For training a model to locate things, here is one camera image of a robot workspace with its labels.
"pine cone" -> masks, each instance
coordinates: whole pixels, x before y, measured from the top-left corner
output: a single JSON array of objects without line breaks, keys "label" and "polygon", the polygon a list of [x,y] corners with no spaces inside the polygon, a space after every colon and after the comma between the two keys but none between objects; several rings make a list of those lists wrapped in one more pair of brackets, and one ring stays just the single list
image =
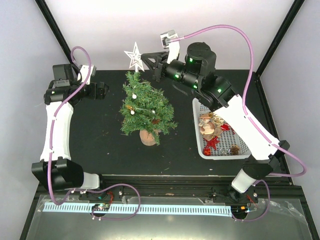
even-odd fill
[{"label": "pine cone", "polygon": [[153,123],[153,124],[158,124],[158,123],[160,123],[160,119],[153,119],[153,120],[151,121],[151,123]]}]

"christmas decoration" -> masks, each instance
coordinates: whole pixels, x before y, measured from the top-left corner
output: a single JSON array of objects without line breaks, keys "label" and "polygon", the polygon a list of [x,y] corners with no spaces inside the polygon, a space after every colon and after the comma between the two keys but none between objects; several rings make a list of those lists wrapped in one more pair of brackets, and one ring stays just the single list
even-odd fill
[{"label": "christmas decoration", "polygon": [[220,134],[223,132],[223,130],[221,129],[221,127],[217,126],[215,129],[214,129],[214,133],[213,133],[213,136],[217,136],[217,137],[220,137]]},{"label": "christmas decoration", "polygon": [[223,124],[223,125],[221,125],[221,127],[220,127],[223,131],[229,131],[230,130],[230,126],[228,125],[228,124]]},{"label": "christmas decoration", "polygon": [[232,155],[239,155],[239,150],[240,147],[238,147],[238,145],[232,145],[232,147],[230,148],[230,153]]},{"label": "christmas decoration", "polygon": [[228,152],[225,148],[220,148],[219,153],[221,156],[227,156]]},{"label": "christmas decoration", "polygon": [[217,125],[217,126],[222,126],[225,123],[225,120],[221,117],[219,117],[217,114],[214,112],[211,112],[212,114],[212,121]]},{"label": "christmas decoration", "polygon": [[134,66],[135,72],[138,72],[138,68],[140,68],[142,71],[145,71],[137,42],[134,43],[133,51],[124,51],[124,53],[127,54],[127,56],[131,59],[129,69]]},{"label": "christmas decoration", "polygon": [[140,81],[139,72],[128,72],[126,77],[128,84],[124,84],[123,89],[127,97],[120,109],[120,113],[124,116],[121,130],[126,135],[136,130],[146,130],[148,134],[141,133],[141,139],[142,137],[149,139],[150,134],[154,142],[159,145],[158,132],[168,134],[171,128],[177,126],[173,121],[174,108],[164,97],[162,90],[153,88],[148,81]]},{"label": "christmas decoration", "polygon": [[211,118],[212,118],[211,112],[203,114],[199,118],[200,133],[203,136],[212,135],[215,131],[215,125],[210,121]]},{"label": "christmas decoration", "polygon": [[206,146],[204,149],[208,149],[210,147],[213,147],[214,150],[217,150],[216,144],[220,143],[220,141],[217,140],[218,137],[215,136],[213,139],[211,139],[210,141],[205,140],[206,141]]},{"label": "christmas decoration", "polygon": [[204,149],[203,149],[203,154],[204,154],[205,156],[211,156],[211,150],[210,150],[210,148],[204,148]]}]

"black frame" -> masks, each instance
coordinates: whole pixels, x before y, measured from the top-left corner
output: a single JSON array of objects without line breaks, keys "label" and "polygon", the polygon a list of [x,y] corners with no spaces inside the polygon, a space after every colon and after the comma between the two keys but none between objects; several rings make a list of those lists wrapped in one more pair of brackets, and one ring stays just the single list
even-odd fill
[{"label": "black frame", "polygon": [[[277,31],[277,34],[275,35],[270,47],[268,48],[262,62],[260,63],[258,69],[256,72],[253,73],[252,79],[254,80],[256,87],[258,89],[258,94],[260,97],[260,102],[262,104],[262,108],[264,111],[264,114],[267,119],[267,124],[270,129],[270,133],[274,135],[276,138],[278,137],[278,133],[273,121],[272,114],[270,112],[267,98],[260,80],[260,76],[264,72],[266,66],[270,62],[273,54],[275,53],[277,47],[279,46],[281,40],[285,36],[287,30],[289,29],[291,23],[293,22],[295,16],[297,15],[299,9],[301,8],[302,4],[305,0],[294,0],[291,8],[289,9],[286,17],[284,18],[279,30]],[[69,60],[70,63],[72,63],[71,57],[70,57],[70,48],[68,46],[68,43],[66,42],[62,32],[59,29],[59,26],[57,25],[53,15],[51,14],[51,11],[46,4],[45,0],[35,0],[37,3],[39,9],[41,10],[44,18],[46,19],[49,27],[51,28],[55,38],[57,39],[58,43],[60,44],[65,56]],[[280,159],[280,166],[281,170],[285,173],[289,173],[289,168],[286,162],[286,159],[282,157]],[[176,190],[170,189],[170,191],[178,191],[178,195],[180,197],[188,196],[190,197],[190,189],[196,189],[196,192],[199,195],[206,195],[208,194],[208,189],[211,189],[212,186],[227,186],[230,184],[233,178],[231,177],[188,177],[187,179],[185,177],[178,177],[178,176],[159,176],[159,177],[150,177],[150,176],[103,176],[104,180],[108,182],[108,184],[112,185],[115,183],[127,183],[132,184],[138,189],[141,190],[141,192],[144,192],[144,189],[150,189],[150,188],[158,188],[157,191],[160,195],[165,194],[168,192],[168,189],[170,189],[172,186],[176,187]],[[318,240],[319,235],[316,229],[316,226],[314,224],[308,203],[306,201],[304,192],[302,190],[301,186],[295,186],[293,185],[292,179],[290,177],[282,177],[281,179],[277,178],[274,179],[272,177],[266,178],[266,181],[270,188],[270,194],[272,198],[292,198],[292,199],[299,199],[302,205],[302,209],[304,211],[304,215],[306,217],[306,220],[308,222],[309,230],[312,235],[312,239]],[[256,189],[257,193],[261,197],[266,197],[266,191],[264,186],[258,186]],[[34,216],[34,212],[39,200],[40,195],[46,195],[48,192],[44,189],[43,186],[39,185],[37,188],[37,191],[35,193],[35,196],[33,198],[29,214],[27,216],[24,228],[22,230],[22,234],[20,239],[24,240],[27,238],[29,228],[31,226],[31,222]],[[123,194],[132,194],[129,190],[126,190]]]}]

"white ornament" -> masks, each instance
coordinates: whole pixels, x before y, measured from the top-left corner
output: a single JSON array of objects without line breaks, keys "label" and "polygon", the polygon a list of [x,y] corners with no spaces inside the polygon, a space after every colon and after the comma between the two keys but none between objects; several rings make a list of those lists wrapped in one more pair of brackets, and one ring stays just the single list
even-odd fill
[{"label": "white ornament", "polygon": [[133,51],[124,51],[124,53],[127,54],[131,59],[129,68],[132,68],[134,66],[136,72],[138,72],[138,68],[140,68],[142,71],[145,71],[137,42],[134,43]]}]

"red bow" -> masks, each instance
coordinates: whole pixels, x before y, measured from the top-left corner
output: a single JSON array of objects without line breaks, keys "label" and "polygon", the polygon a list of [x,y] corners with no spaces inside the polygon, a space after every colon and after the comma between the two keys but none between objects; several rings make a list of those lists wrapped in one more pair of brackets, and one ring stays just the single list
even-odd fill
[{"label": "red bow", "polygon": [[223,124],[220,128],[222,131],[229,131],[231,129],[233,135],[235,134],[235,130],[227,123]]},{"label": "red bow", "polygon": [[217,150],[216,144],[220,143],[217,136],[212,138],[210,141],[208,141],[206,139],[205,139],[205,141],[206,141],[206,146],[203,150],[208,149],[210,147],[213,147],[214,150]]}]

